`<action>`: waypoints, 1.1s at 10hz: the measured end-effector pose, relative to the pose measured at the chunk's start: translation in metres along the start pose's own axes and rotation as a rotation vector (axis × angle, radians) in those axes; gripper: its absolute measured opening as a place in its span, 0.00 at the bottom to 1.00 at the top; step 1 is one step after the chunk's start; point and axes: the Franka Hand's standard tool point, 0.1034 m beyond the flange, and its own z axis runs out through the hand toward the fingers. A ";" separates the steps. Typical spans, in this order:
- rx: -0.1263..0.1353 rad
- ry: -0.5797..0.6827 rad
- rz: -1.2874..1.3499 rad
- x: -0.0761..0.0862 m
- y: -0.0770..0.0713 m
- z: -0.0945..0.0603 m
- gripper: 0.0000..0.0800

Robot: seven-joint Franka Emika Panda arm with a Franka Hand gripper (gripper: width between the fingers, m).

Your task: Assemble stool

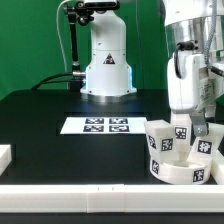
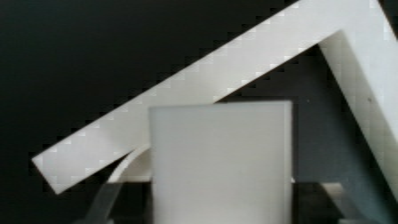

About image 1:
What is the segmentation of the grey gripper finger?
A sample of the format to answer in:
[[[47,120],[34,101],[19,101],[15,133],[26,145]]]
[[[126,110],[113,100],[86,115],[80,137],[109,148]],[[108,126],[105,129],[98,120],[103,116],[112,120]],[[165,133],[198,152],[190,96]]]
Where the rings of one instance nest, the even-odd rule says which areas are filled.
[[[208,134],[208,126],[203,112],[193,112],[190,115],[193,131],[196,136],[206,136]]]

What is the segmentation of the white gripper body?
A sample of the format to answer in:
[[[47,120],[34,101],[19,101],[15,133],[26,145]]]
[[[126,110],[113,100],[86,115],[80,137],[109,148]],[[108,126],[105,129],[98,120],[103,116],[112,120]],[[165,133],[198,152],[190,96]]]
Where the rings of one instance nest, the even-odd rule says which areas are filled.
[[[167,66],[169,105],[173,113],[193,113],[205,109],[224,94],[224,77],[208,71],[202,54],[179,53],[175,72],[174,58]]]

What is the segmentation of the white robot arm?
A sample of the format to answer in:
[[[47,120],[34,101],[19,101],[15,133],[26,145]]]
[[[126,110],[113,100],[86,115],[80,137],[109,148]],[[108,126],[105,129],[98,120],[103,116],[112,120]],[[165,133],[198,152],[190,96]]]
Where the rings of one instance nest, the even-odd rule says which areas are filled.
[[[167,64],[171,112],[188,114],[194,134],[208,134],[206,119],[212,103],[224,94],[224,0],[162,0],[170,59]],[[115,15],[118,0],[84,0],[91,24],[92,60],[81,90],[99,98],[133,93],[131,68],[126,62],[126,28]]]

